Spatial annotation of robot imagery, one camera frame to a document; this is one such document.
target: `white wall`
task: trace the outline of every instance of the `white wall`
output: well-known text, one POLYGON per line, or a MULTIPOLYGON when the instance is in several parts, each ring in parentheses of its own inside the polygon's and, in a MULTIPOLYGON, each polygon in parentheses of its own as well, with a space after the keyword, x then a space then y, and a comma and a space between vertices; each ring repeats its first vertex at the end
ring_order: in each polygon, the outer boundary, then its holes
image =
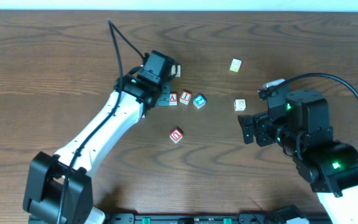
POLYGON ((358 0, 0 0, 0 9, 358 12, 358 0))

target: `wooden table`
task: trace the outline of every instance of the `wooden table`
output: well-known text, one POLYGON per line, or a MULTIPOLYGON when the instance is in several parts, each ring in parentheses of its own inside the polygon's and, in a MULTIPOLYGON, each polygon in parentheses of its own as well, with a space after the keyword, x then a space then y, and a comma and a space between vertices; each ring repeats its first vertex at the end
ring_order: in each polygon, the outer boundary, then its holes
MULTIPOLYGON (((22 199, 30 161, 52 155, 105 104, 118 77, 106 18, 142 52, 182 64, 173 90, 204 94, 193 105, 158 107, 132 127, 93 181, 108 212, 237 213, 295 204, 324 208, 277 145, 245 145, 239 114, 266 110, 257 90, 278 78, 327 72, 358 89, 358 14, 304 12, 0 11, 0 223, 26 223, 22 199), (233 58, 239 73, 229 71, 233 58), (236 98, 247 109, 233 111, 236 98), (168 135, 184 130, 178 144, 168 135)), ((124 70, 140 59, 119 40, 124 70)), ((358 149, 358 104, 338 83, 315 88, 329 101, 335 139, 358 149)))

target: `green block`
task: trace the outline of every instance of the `green block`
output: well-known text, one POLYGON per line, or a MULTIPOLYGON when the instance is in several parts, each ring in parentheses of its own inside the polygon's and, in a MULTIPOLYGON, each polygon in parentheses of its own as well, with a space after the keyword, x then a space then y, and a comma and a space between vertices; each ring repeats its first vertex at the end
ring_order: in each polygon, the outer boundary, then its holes
POLYGON ((231 218, 224 218, 223 224, 231 224, 231 218))
POLYGON ((152 219, 151 218, 143 218, 142 219, 142 224, 151 224, 152 219))

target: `green led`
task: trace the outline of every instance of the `green led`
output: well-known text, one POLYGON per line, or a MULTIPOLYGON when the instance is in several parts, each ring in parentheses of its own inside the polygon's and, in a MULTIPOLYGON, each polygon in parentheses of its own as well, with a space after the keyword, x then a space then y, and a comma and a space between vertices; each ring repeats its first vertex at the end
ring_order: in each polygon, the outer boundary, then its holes
POLYGON ((338 168, 340 168, 341 167, 341 165, 338 163, 338 162, 334 162, 333 163, 333 168, 334 169, 338 169, 338 168))

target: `wood grain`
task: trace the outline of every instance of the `wood grain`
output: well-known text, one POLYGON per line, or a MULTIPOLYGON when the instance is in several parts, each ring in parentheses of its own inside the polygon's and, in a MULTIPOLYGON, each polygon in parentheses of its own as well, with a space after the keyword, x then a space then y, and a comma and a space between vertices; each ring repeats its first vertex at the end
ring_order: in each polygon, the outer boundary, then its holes
MULTIPOLYGON (((236 213, 295 204, 323 212, 315 194, 277 146, 245 145, 236 116, 266 110, 261 85, 328 72, 358 89, 358 13, 0 11, 0 223, 26 223, 22 199, 30 161, 53 154, 98 113, 118 77, 105 18, 142 52, 182 64, 173 89, 208 102, 155 108, 132 127, 93 181, 107 211, 236 213), (239 73, 229 71, 233 58, 239 73), (235 113, 236 98, 247 109, 235 113), (178 144, 168 138, 181 127, 178 144)), ((140 60, 119 41, 124 70, 140 60)), ((322 91, 335 138, 358 149, 358 104, 330 80, 292 88, 322 91)))

